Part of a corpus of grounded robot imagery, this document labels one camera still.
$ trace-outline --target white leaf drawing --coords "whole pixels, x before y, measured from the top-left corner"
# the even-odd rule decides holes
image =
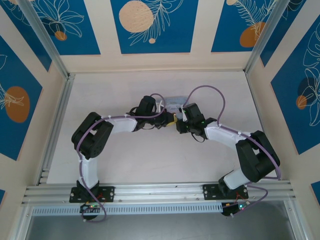
[[[162,32],[166,31],[167,27],[170,27],[170,16],[169,14],[176,11],[182,4],[184,0],[138,0],[139,2],[145,4],[147,8],[152,12],[153,21],[150,27],[143,31],[135,31],[133,28],[131,30],[131,36],[128,39],[131,39],[132,42],[130,46],[143,41],[144,43],[150,40],[155,41]],[[143,24],[149,24],[144,22],[144,17],[148,12],[141,11],[137,15],[138,21],[136,23],[137,28],[141,28]]]
[[[17,19],[29,26],[28,21],[18,5],[13,4],[9,0],[1,1],[5,3],[7,8]],[[48,27],[46,27],[46,30],[49,31],[49,35],[56,36],[55,33],[59,31],[60,33],[64,34],[70,33],[76,35],[79,38],[82,37],[82,31],[77,24],[82,23],[85,16],[80,15],[75,11],[70,11],[69,0],[34,0],[30,3],[41,19],[43,25]],[[58,35],[60,36],[60,40],[65,40],[62,39],[65,37],[65,35]]]
[[[320,123],[320,72],[316,68],[320,63],[320,23],[311,34],[305,50],[302,64],[307,78],[307,86],[298,97],[297,106],[300,109],[309,107],[309,126],[314,127]]]
[[[23,22],[25,25],[30,26],[28,20],[26,19],[25,15],[22,13],[20,7],[17,4],[14,4],[13,2],[9,0],[1,0],[3,4],[10,10],[12,15]]]
[[[0,70],[5,66],[7,57],[8,56],[6,55],[0,54]],[[8,94],[0,84],[0,109],[3,109],[6,105],[10,106],[10,104],[17,104],[23,106],[23,99],[24,97],[17,98]]]
[[[288,6],[286,7],[286,9],[284,10],[283,14],[282,14],[282,17],[287,20],[288,18],[288,13],[289,12],[295,12],[295,11],[298,11],[302,4],[303,4],[304,0],[299,0],[298,2],[295,2],[295,1],[290,1],[288,3]]]
[[[244,19],[249,27],[254,29],[255,40],[261,33],[262,22],[270,15],[274,9],[277,0],[264,0],[261,8],[258,8],[255,0],[237,0],[233,5],[236,6],[240,17]]]

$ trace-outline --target orange circle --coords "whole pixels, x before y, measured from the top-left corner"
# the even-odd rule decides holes
[[[60,41],[67,40],[67,35],[63,31],[56,31],[54,33],[54,36],[56,37],[56,39],[58,39]]]
[[[5,104],[6,114],[12,121],[23,123],[27,120],[30,111],[30,99],[26,90],[19,86],[12,86],[6,91],[4,99],[8,101]]]
[[[295,104],[298,107],[298,109],[300,110],[305,109],[305,107],[307,106],[307,98],[303,95],[300,95],[296,99]]]
[[[265,22],[258,22],[244,30],[240,37],[240,45],[244,48],[254,47],[265,25]]]
[[[130,33],[146,31],[154,23],[151,9],[140,0],[128,1],[119,11],[122,27]]]

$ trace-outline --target robotic arm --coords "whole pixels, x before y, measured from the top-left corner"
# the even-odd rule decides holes
[[[275,169],[269,157],[245,136],[257,141],[272,156],[276,164],[280,165],[277,154],[262,131],[240,132],[218,124],[214,118],[205,119],[195,103],[183,107],[182,114],[183,119],[176,123],[176,129],[180,134],[191,133],[204,140],[217,141],[237,152],[240,168],[226,174],[218,181],[218,188],[223,196],[228,197],[233,190],[244,184],[260,181]]]
[[[266,153],[252,143],[248,136],[263,146],[276,164],[280,165],[278,156],[262,131],[240,132],[219,124],[214,118],[205,119],[195,103],[182,106],[180,111],[183,118],[178,120],[175,114],[163,109],[161,103],[157,104],[153,97],[144,96],[139,106],[131,109],[125,116],[110,116],[101,121],[100,115],[95,112],[90,113],[71,139],[74,149],[77,150],[79,146],[79,152],[85,159],[81,160],[81,174],[75,190],[77,197],[72,198],[73,193],[71,193],[70,202],[85,203],[92,199],[88,189],[96,197],[100,194],[97,156],[103,151],[109,136],[121,132],[136,132],[145,124],[160,129],[176,123],[176,129],[180,134],[191,133],[202,137],[203,140],[220,142],[236,151],[240,168],[226,174],[218,181],[218,190],[224,199],[231,199],[230,196],[234,195],[238,188],[250,182],[258,182],[275,169],[275,165]]]

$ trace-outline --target purple cable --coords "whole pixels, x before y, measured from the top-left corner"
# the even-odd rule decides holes
[[[88,193],[91,195],[91,197],[99,204],[100,208],[103,210],[103,213],[104,213],[104,216],[103,216],[103,219],[101,220],[95,220],[95,221],[91,221],[91,220],[87,220],[87,222],[89,223],[101,223],[103,222],[104,220],[106,220],[107,218],[107,212],[104,208],[104,206],[102,205],[102,203],[96,198],[96,196],[90,191],[90,188],[87,186],[85,180],[84,180],[84,176],[83,176],[83,172],[82,172],[82,160],[83,160],[83,155],[80,153],[80,146],[82,144],[82,142],[84,141],[84,139],[86,138],[86,136],[90,133],[90,131],[95,127],[97,126],[99,123],[101,123],[102,121],[105,121],[105,120],[109,120],[109,119],[124,119],[124,118],[131,118],[131,119],[153,119],[153,118],[156,118],[158,117],[159,115],[161,115],[164,111],[165,111],[165,108],[166,108],[166,102],[165,102],[165,99],[162,95],[158,94],[158,93],[153,93],[150,95],[150,97],[154,96],[154,95],[157,95],[159,96],[162,101],[163,101],[163,108],[162,110],[156,114],[156,115],[153,115],[153,116],[130,116],[130,115],[122,115],[122,116],[111,116],[111,117],[104,117],[104,118],[101,118],[100,120],[96,121],[94,124],[91,125],[91,127],[88,128],[88,130],[84,133],[84,135],[80,138],[80,141],[78,143],[78,145],[76,146],[76,152],[80,158],[80,164],[79,164],[79,173],[80,173],[80,177],[81,177],[81,181],[83,183],[83,186],[84,188],[88,191]]]
[[[225,96],[223,95],[223,93],[222,93],[219,89],[217,89],[216,87],[210,86],[210,85],[201,85],[201,86],[196,87],[195,89],[193,89],[193,90],[191,91],[191,93],[189,94],[188,98],[186,99],[186,101],[185,101],[185,103],[184,103],[183,105],[186,105],[187,102],[189,101],[191,95],[192,95],[197,89],[200,89],[200,88],[211,88],[211,89],[216,90],[216,91],[221,95],[222,100],[223,100],[223,106],[222,106],[222,110],[221,110],[221,112],[220,112],[220,114],[218,115],[218,118],[217,118],[217,120],[216,120],[216,121],[217,121],[217,124],[219,125],[219,124],[220,124],[220,118],[221,118],[222,113],[224,112],[225,107],[226,107],[226,98],[225,98]],[[226,127],[226,126],[222,126],[222,125],[221,125],[220,127],[223,128],[223,129],[225,129],[225,130],[227,130],[227,131],[230,131],[230,132],[232,132],[232,133],[238,134],[238,131],[233,130],[233,129],[231,129],[231,128],[228,128],[228,127]],[[275,161],[274,158],[271,156],[271,154],[270,154],[261,144],[259,144],[256,140],[254,140],[252,137],[247,136],[247,135],[244,134],[244,133],[241,133],[241,136],[249,139],[251,142],[253,142],[255,145],[257,145],[257,146],[268,156],[268,158],[270,159],[270,161],[271,161],[272,164],[274,165],[274,168],[275,168],[275,172],[276,172],[277,177],[269,177],[269,176],[266,176],[266,177],[264,177],[264,179],[280,180],[280,179],[281,179],[281,171],[280,171],[279,166],[277,165],[276,161]],[[264,188],[259,187],[259,186],[252,186],[252,185],[247,185],[247,186],[250,187],[250,188],[263,190],[263,191],[265,191],[265,195],[264,195],[263,197],[261,197],[259,200],[257,200],[256,202],[254,202],[254,203],[252,203],[251,205],[249,205],[248,207],[246,207],[244,210],[246,210],[247,208],[249,208],[249,207],[251,207],[251,206],[254,206],[255,204],[257,204],[257,203],[259,203],[259,202],[261,202],[261,201],[262,201],[263,199],[265,199],[265,198],[267,197],[267,195],[268,195],[268,190],[267,190],[267,189],[264,189]]]
[[[188,98],[186,99],[185,103],[183,104],[183,106],[185,106],[185,105],[188,103],[191,95],[192,95],[197,89],[200,89],[200,88],[210,88],[210,89],[214,89],[214,90],[216,90],[216,91],[220,94],[220,96],[222,97],[223,106],[222,106],[221,112],[220,112],[220,114],[219,114],[219,116],[218,116],[218,118],[217,118],[217,123],[219,124],[221,115],[222,115],[222,113],[224,112],[225,107],[226,107],[226,99],[225,99],[225,96],[223,95],[223,93],[222,93],[218,88],[216,88],[216,87],[214,87],[214,86],[210,86],[210,85],[197,86],[195,89],[193,89],[193,90],[190,92],[190,94],[189,94]]]
[[[223,126],[221,125],[220,126],[222,129],[225,129],[229,132],[232,132],[232,133],[235,133],[235,134],[238,134],[238,131],[236,130],[233,130],[229,127],[226,127],[226,126]],[[273,176],[266,176],[264,177],[264,179],[274,179],[274,180],[280,180],[281,179],[281,171],[279,169],[279,166],[277,165],[276,161],[274,160],[274,158],[271,156],[271,154],[260,144],[258,143],[256,140],[254,140],[252,137],[244,134],[244,133],[241,133],[240,134],[241,136],[249,139],[251,142],[253,142],[256,146],[258,146],[258,148],[260,148],[266,155],[267,157],[270,159],[270,161],[272,162],[272,164],[274,165],[275,167],[275,172],[276,172],[276,177],[273,177]]]
[[[249,188],[263,190],[263,191],[265,191],[265,194],[264,194],[259,200],[255,201],[254,203],[251,203],[249,206],[247,206],[244,210],[240,210],[240,211],[238,211],[237,213],[233,214],[232,216],[235,216],[235,215],[237,215],[237,214],[239,214],[239,213],[244,212],[246,209],[251,208],[252,206],[254,206],[254,205],[256,205],[257,203],[261,202],[263,199],[265,199],[265,198],[268,196],[268,193],[269,193],[268,190],[265,189],[265,188],[263,188],[263,187],[252,186],[252,185],[247,185],[247,186],[248,186]]]
[[[221,95],[222,100],[223,100],[223,106],[222,106],[222,110],[221,110],[221,112],[220,112],[220,114],[219,114],[219,116],[218,116],[218,118],[217,118],[217,120],[216,120],[217,124],[219,125],[219,124],[220,124],[220,118],[221,118],[222,113],[224,112],[225,107],[226,107],[226,98],[225,98],[224,94],[223,94],[218,88],[216,88],[216,87],[214,87],[214,86],[210,86],[210,85],[197,86],[195,89],[193,89],[193,90],[191,91],[191,93],[189,94],[188,98],[186,99],[186,101],[185,101],[185,103],[184,103],[183,105],[186,105],[187,102],[189,101],[191,95],[192,95],[197,89],[200,89],[200,88],[211,88],[211,89],[216,90],[216,91]],[[229,127],[226,127],[226,126],[223,126],[223,125],[221,125],[220,127],[221,127],[222,129],[225,129],[225,130],[229,131],[229,132],[238,134],[238,131],[233,130],[233,129],[229,128]],[[257,145],[257,146],[268,156],[268,158],[270,159],[270,161],[271,161],[272,164],[274,165],[274,168],[275,168],[275,172],[276,172],[277,177],[266,176],[266,177],[264,177],[264,178],[265,178],[265,179],[280,180],[280,179],[281,179],[281,171],[280,171],[279,166],[277,165],[276,161],[275,161],[274,158],[271,156],[271,154],[270,154],[261,144],[259,144],[256,140],[254,140],[252,137],[247,136],[246,134],[243,134],[243,133],[241,133],[241,136],[249,139],[251,142],[253,142],[255,145]]]

